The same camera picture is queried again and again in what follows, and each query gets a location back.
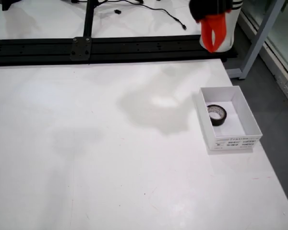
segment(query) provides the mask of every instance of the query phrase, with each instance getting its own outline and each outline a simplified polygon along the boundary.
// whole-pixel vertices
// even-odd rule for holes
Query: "open box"
[[[196,103],[210,150],[252,149],[262,137],[239,86],[201,88]],[[207,110],[210,104],[226,110],[227,118],[221,126],[212,126]]]

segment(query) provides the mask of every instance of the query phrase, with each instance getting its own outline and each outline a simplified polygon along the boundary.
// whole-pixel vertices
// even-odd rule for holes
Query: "white table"
[[[129,3],[107,3],[95,10],[92,37],[193,35],[201,26],[191,17],[188,0],[145,0],[153,8],[165,8],[187,26],[162,11]],[[73,38],[83,35],[86,3],[70,0],[22,0],[2,12],[0,39]]]
[[[161,12],[109,7],[93,36],[198,33],[188,2],[171,3],[186,32]],[[82,35],[85,4],[49,5],[0,12],[0,39]],[[0,68],[0,230],[288,230],[260,144],[206,149],[193,98],[229,85],[219,60]]]

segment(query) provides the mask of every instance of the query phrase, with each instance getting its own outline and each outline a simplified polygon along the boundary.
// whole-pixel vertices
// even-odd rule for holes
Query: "black cable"
[[[174,17],[173,15],[171,15],[167,10],[162,9],[162,8],[151,8],[151,7],[146,6],[146,5],[142,4],[142,3],[134,3],[134,2],[131,2],[131,1],[128,1],[128,0],[104,0],[104,1],[102,1],[102,2],[99,3],[99,6],[102,5],[102,4],[104,4],[104,3],[120,2],[120,1],[125,1],[125,2],[128,2],[128,3],[130,3],[130,4],[132,4],[132,5],[136,5],[136,6],[144,6],[144,7],[148,8],[148,9],[154,10],[154,11],[164,11],[168,16],[170,16],[172,19],[174,19],[175,21],[177,21],[178,23],[180,23],[181,26],[182,26],[182,28],[183,28],[184,30],[187,29],[186,25],[184,25],[178,18],[175,18],[175,17]]]

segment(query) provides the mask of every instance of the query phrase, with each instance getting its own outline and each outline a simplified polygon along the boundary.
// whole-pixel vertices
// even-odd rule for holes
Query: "roll of tape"
[[[224,124],[227,117],[227,112],[223,107],[216,104],[211,104],[207,106],[207,110],[213,126],[220,126]]]

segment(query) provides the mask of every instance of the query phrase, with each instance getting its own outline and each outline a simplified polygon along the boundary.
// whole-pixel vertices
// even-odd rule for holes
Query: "gray floor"
[[[250,42],[237,26],[235,48],[242,58]],[[258,57],[246,80],[232,80],[241,87],[263,133],[262,146],[288,198],[288,100],[272,73]]]

